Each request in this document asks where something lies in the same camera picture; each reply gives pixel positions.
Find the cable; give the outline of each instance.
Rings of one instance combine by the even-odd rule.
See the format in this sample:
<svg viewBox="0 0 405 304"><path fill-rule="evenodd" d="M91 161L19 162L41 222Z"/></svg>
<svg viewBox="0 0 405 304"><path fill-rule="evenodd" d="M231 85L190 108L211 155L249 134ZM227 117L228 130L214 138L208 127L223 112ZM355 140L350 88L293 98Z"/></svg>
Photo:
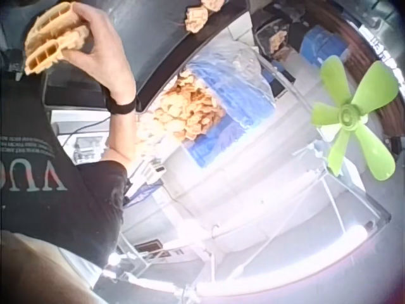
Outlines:
<svg viewBox="0 0 405 304"><path fill-rule="evenodd" d="M92 123L90 125L85 125L84 127L80 127L77 130L74 130L69 136L68 138L66 138L65 142L62 144L62 148L64 148L66 146L66 144L68 143L69 139L72 138L73 135L79 133L81 130L87 129L87 128L91 128L91 127L95 127L99 124L102 124L103 122L106 122L107 120L109 120L109 117L107 117L106 119L101 120L100 122L96 122L96 123Z"/></svg>

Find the fan hub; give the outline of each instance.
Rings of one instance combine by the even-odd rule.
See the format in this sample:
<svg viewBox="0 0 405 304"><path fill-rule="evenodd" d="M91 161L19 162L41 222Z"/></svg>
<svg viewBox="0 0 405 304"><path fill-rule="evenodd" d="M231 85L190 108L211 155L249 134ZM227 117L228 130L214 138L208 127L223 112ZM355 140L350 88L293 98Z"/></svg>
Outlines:
<svg viewBox="0 0 405 304"><path fill-rule="evenodd" d="M356 130L360 122L360 111L353 104L345 104L340 108L339 122L345 130Z"/></svg>

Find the fan blade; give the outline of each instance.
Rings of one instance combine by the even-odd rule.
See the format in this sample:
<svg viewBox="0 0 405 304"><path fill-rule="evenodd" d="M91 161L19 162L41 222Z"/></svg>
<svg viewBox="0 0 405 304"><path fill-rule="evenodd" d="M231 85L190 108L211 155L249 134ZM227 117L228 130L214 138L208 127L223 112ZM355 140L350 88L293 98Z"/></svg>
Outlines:
<svg viewBox="0 0 405 304"><path fill-rule="evenodd" d="M381 61L368 69L353 97L352 105L365 115L389 104L399 92L398 80L393 71Z"/></svg>
<svg viewBox="0 0 405 304"><path fill-rule="evenodd" d="M328 166L332 169L333 174L339 175L340 168L342 168L343 158L346 153L347 144L349 143L350 131L340 130L335 144L330 149L328 156Z"/></svg>
<svg viewBox="0 0 405 304"><path fill-rule="evenodd" d="M325 103L314 103L311 121L313 125L338 124L339 109Z"/></svg>
<svg viewBox="0 0 405 304"><path fill-rule="evenodd" d="M341 130L341 128L342 125L340 123L337 123L335 125L323 125L321 127L321 132L324 140L326 140L326 142L328 143L332 142L335 139L336 134L338 134L339 131Z"/></svg>
<svg viewBox="0 0 405 304"><path fill-rule="evenodd" d="M343 63L338 56L331 56L325 60L321 67L321 78L338 106L350 102L352 94L349 90Z"/></svg>
<svg viewBox="0 0 405 304"><path fill-rule="evenodd" d="M356 136L371 173L379 181L385 181L395 172L395 160L381 140L365 125L359 125Z"/></svg>

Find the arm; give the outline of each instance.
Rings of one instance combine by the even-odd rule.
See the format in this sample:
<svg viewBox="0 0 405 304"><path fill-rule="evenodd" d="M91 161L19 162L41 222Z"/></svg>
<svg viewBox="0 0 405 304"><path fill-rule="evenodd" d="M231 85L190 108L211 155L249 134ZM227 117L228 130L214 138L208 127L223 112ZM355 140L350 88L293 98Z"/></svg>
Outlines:
<svg viewBox="0 0 405 304"><path fill-rule="evenodd" d="M90 54L68 50L63 56L72 65L82 69L103 86L119 105L135 99L136 85L131 67L118 36L107 15L92 6L75 3L73 10L89 23L94 36L94 48ZM136 119L135 111L126 115L112 115L108 146L102 160L121 163L127 171L135 159Z"/></svg>

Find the black t-shirt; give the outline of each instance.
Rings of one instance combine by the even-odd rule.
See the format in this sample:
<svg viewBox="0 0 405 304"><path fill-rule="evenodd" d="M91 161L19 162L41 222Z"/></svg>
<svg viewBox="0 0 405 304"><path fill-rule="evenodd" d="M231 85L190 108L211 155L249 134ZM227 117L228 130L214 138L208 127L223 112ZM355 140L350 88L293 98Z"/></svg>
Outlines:
<svg viewBox="0 0 405 304"><path fill-rule="evenodd" d="M37 86L2 79L1 229L41 239L103 268L122 224L127 172L115 161L75 166Z"/></svg>

